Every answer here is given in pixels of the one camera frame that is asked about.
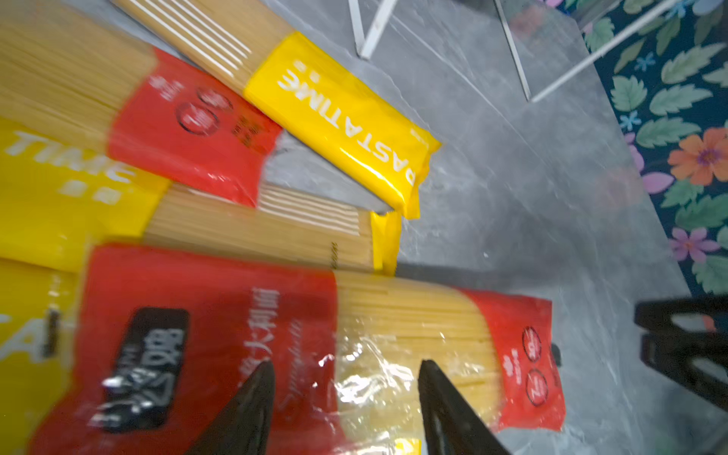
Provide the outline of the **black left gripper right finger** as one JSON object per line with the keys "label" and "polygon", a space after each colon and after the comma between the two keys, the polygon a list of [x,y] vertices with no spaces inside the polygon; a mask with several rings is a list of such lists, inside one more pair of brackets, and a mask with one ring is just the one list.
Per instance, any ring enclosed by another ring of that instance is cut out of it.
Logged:
{"label": "black left gripper right finger", "polygon": [[428,454],[510,454],[433,360],[421,363],[418,393]]}

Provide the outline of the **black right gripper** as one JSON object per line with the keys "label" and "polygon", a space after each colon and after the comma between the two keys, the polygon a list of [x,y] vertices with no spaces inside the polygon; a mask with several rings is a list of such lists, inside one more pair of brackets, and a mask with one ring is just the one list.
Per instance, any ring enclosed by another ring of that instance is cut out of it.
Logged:
{"label": "black right gripper", "polygon": [[726,295],[643,301],[634,310],[634,323],[646,331],[641,339],[640,360],[723,411],[727,410],[727,382],[701,370],[696,362],[707,360],[725,371],[727,334],[687,331],[673,318],[690,314],[714,317],[726,311]]}

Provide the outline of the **red spaghetti bag front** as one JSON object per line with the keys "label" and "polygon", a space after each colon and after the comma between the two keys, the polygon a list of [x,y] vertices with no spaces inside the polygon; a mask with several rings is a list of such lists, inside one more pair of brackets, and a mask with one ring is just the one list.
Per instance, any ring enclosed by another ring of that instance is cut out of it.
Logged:
{"label": "red spaghetti bag front", "polygon": [[95,248],[69,390],[32,454],[181,454],[263,363],[271,454],[391,450],[423,437],[435,362],[492,430],[560,430],[552,305],[350,271]]}

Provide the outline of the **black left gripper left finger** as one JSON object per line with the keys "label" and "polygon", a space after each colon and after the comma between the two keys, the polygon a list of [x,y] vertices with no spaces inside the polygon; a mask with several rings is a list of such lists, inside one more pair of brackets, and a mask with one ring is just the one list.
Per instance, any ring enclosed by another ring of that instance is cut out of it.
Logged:
{"label": "black left gripper left finger", "polygon": [[267,453],[275,380],[272,362],[260,363],[186,454]]}

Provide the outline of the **red spaghetti bag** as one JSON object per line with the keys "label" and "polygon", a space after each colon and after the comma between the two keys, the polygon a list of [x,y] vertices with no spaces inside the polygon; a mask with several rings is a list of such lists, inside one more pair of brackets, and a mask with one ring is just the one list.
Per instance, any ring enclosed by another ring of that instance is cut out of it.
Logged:
{"label": "red spaghetti bag", "polygon": [[69,390],[32,454],[181,454],[263,363],[271,454],[391,450],[423,437],[435,362],[492,430],[560,430],[552,305],[350,271],[95,248]]}
{"label": "red spaghetti bag", "polygon": [[2,3],[1,115],[250,207],[281,133],[208,73],[61,1]]}

